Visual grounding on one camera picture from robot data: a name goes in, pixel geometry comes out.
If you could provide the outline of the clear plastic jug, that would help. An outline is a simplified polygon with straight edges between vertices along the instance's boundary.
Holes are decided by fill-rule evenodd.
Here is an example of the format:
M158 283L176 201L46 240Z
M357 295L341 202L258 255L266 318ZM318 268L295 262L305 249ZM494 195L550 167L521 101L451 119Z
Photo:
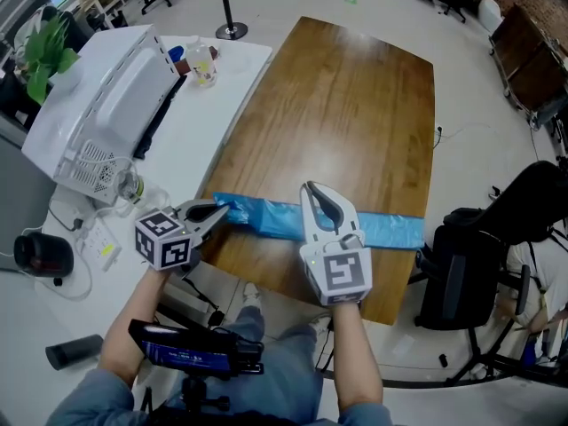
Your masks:
M194 80L201 87L211 87L217 80L217 69L208 45L199 36L190 36L185 44L185 60Z

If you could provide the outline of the blue plastic bag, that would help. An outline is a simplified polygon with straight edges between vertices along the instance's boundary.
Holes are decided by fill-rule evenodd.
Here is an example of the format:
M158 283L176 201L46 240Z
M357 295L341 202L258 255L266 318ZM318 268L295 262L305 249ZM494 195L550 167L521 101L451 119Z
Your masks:
M268 201L234 193L213 194L218 206L227 205L226 220L245 225L264 237L303 241L304 229L298 204ZM358 213L365 244L373 249L421 249L424 245L424 219L383 213Z

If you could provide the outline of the green leafy potted plant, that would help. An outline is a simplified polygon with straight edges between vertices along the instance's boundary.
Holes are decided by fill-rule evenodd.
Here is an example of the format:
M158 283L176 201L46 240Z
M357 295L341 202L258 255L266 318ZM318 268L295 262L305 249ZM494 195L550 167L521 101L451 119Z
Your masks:
M60 16L49 20L39 30L32 28L25 46L24 58L28 67L28 96L42 105L47 96L49 79L64 74L80 56L65 46L68 22Z

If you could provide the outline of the person's left white shoe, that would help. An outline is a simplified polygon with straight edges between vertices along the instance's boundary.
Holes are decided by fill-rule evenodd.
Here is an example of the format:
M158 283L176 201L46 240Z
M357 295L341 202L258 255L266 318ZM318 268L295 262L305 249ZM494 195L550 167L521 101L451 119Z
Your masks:
M261 292L252 282L247 282L244 286L242 294L242 309L252 311L258 315L262 314Z

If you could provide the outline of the person's white shoe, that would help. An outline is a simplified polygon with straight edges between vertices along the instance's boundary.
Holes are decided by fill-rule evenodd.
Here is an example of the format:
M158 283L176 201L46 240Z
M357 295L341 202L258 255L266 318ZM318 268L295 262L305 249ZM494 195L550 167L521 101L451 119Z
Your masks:
M317 337L324 335L332 322L332 317L329 314L322 314L309 322L309 327L314 331Z
M242 309L252 311L258 315L262 314L261 292L252 282L247 282L244 286L242 294Z

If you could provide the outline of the white desk power strip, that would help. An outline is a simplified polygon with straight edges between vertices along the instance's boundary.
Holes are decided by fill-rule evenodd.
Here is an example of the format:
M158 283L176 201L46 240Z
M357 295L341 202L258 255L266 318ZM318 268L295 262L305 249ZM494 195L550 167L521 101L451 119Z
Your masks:
M83 241L87 261L102 272L111 267L122 251L122 246L100 217L96 217L86 230Z

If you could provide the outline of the black stanchion post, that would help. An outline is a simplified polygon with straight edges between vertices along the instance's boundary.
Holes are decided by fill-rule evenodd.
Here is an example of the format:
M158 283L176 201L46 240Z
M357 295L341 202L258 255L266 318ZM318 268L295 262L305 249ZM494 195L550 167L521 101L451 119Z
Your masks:
M234 21L230 0L222 0L225 12L225 24L216 30L216 38L221 40L239 40L244 37L249 27L242 22Z

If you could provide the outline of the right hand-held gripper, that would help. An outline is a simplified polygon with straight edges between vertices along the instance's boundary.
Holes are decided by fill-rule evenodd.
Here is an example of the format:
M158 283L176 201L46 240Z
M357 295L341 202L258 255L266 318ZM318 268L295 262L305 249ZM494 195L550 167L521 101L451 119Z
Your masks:
M353 204L335 189L315 181L302 184L300 205L306 242L300 250L305 274L321 305L360 303L372 289L371 248L364 246ZM332 223L322 224L318 209ZM322 231L345 234L322 241Z

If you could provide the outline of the dark grey cylinder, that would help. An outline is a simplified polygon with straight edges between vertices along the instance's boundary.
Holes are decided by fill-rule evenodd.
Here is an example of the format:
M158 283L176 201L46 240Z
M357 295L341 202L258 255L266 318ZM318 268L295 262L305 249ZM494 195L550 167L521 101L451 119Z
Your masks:
M99 355L103 337L88 335L79 339L46 347L45 356L52 368L59 371Z

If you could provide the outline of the black mesh office chair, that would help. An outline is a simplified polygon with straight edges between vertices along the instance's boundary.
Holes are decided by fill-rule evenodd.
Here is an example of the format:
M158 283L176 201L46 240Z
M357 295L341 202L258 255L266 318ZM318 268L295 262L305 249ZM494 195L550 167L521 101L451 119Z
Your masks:
M516 313L525 308L530 270L526 265L519 273L506 268L509 248L547 239L566 218L568 175L552 162L538 161L504 190L496 189L487 208L459 208L446 215L433 244L417 252L419 272L410 281L427 284L414 324L438 331L467 330L469 335L471 358L446 380L447 386L483 365L488 379L500 372L568 388L568 357L552 367L524 367L521 360L500 355L505 337L519 325L496 306L497 296L511 288L517 293Z

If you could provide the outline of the clear bottle green band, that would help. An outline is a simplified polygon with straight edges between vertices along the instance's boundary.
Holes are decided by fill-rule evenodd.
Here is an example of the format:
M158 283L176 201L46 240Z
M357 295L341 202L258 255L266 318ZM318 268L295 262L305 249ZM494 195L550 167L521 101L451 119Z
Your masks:
M128 216L153 209L166 209L170 195L154 181L141 176L134 170L120 171L114 181L114 189L121 200L119 215Z

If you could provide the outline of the white paper slip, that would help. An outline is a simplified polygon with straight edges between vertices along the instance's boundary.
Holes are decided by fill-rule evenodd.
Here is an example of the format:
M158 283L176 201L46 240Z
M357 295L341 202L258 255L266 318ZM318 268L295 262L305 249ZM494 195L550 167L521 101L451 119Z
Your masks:
M412 350L415 339L411 335L402 335L393 346L391 353L397 358L401 359Z

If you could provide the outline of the person's right white shoe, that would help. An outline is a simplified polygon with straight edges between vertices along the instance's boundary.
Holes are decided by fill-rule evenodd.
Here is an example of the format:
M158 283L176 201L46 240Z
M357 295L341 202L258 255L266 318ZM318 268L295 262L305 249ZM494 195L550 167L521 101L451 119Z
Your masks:
M322 314L309 322L309 327L314 331L317 337L324 335L332 322L332 317L329 314Z

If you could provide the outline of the brown wooden cabinet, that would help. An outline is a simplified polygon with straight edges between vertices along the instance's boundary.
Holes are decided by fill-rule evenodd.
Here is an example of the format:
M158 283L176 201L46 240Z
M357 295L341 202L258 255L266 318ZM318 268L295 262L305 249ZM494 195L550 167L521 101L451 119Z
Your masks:
M568 105L568 51L515 4L489 36L504 95L535 128Z

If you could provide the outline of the person's jeans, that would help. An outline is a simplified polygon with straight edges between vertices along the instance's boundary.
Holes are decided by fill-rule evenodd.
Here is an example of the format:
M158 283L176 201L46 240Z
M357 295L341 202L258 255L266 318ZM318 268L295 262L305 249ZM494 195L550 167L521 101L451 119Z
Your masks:
M207 378L207 396L228 396L230 409L222 413L204 408L202 414L233 415L252 411L293 422L316 420L323 379L313 359L320 337L309 323L293 326L264 347L262 375L239 375L227 381Z

